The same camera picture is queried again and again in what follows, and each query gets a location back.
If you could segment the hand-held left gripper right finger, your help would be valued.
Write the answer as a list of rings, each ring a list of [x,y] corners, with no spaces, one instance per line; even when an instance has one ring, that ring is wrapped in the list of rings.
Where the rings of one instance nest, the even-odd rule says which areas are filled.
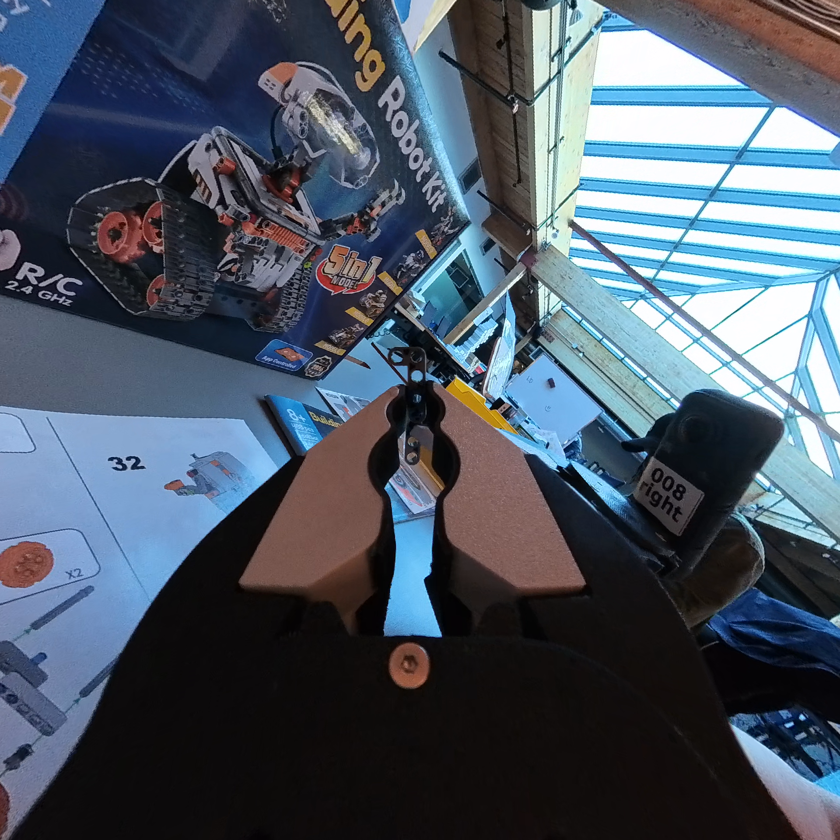
[[[429,600],[442,635],[498,605],[582,595],[586,582],[526,454],[438,384],[429,386],[436,502]]]

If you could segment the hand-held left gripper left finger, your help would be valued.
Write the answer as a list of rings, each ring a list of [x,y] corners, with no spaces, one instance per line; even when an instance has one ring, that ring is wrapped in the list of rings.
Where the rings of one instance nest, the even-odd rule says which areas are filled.
[[[352,634],[383,635],[396,545],[385,485],[403,389],[393,386],[303,457],[240,587],[331,604]]]

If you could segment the dark grey technic beam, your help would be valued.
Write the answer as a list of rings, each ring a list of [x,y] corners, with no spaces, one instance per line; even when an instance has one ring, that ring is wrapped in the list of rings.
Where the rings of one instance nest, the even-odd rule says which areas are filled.
[[[424,450],[430,451],[434,445],[428,425],[432,393],[427,379],[427,356],[422,348],[411,346],[388,350],[386,359],[404,378],[388,411],[402,448],[402,462],[415,467],[421,463]]]

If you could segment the grey desk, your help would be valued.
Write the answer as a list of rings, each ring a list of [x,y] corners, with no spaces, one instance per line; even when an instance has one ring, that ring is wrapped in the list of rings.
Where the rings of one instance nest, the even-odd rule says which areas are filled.
[[[244,420],[276,467],[289,459],[267,394],[315,405],[320,387],[373,400],[400,378],[364,339],[318,385],[156,337],[2,297],[2,405],[59,413]],[[395,525],[390,636],[440,637],[424,579],[433,518]]]

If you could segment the yellow plastic bin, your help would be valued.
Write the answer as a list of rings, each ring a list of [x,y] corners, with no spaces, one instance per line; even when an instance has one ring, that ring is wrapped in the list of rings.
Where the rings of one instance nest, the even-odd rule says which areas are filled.
[[[428,466],[439,479],[436,499],[449,492],[455,501],[473,501],[488,491],[490,497],[509,501],[512,487],[525,474],[522,453],[493,427],[484,425],[492,412],[482,395],[466,384],[442,387],[428,380],[417,384],[423,395],[428,429]]]

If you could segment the orange white booklet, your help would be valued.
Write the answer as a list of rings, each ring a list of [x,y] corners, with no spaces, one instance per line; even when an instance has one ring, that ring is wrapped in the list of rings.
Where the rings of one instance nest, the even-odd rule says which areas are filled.
[[[317,388],[318,394],[336,416],[347,422],[352,416],[368,406],[370,400],[346,395],[339,392]],[[431,450],[420,445],[419,460],[409,464],[404,458],[405,436],[398,441],[400,466],[390,478],[386,492],[392,502],[392,515],[395,523],[409,521],[412,518],[432,517],[435,512],[438,494],[443,489],[443,482],[431,467]]]

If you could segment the whiteboard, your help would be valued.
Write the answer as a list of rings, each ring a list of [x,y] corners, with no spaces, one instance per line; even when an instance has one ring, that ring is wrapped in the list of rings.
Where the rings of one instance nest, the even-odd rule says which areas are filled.
[[[603,413],[602,406],[547,353],[510,379],[505,396],[531,425],[555,433],[562,445]]]

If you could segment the white poster board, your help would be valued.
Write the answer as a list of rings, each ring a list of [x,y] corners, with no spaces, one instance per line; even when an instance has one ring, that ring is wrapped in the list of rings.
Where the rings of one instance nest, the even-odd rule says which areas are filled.
[[[503,319],[500,321],[501,333],[490,354],[482,393],[487,400],[495,401],[502,397],[511,378],[513,362],[516,356],[516,314],[509,294],[506,294]]]

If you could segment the dark blue cloth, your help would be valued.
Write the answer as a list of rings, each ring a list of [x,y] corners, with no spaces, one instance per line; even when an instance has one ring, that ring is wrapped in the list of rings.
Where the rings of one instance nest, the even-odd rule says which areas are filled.
[[[830,620],[752,588],[698,639],[730,717],[801,707],[839,723],[839,630]]]

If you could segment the open instruction booklet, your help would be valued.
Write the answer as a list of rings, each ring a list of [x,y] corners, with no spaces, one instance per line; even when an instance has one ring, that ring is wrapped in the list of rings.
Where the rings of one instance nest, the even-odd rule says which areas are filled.
[[[2,407],[2,838],[95,711],[187,555],[277,472],[231,418]]]

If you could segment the blue robot kit box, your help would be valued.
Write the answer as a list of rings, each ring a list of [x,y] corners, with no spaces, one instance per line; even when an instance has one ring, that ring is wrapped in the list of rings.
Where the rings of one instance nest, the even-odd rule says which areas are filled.
[[[468,226],[393,2],[2,2],[2,298],[318,381]]]

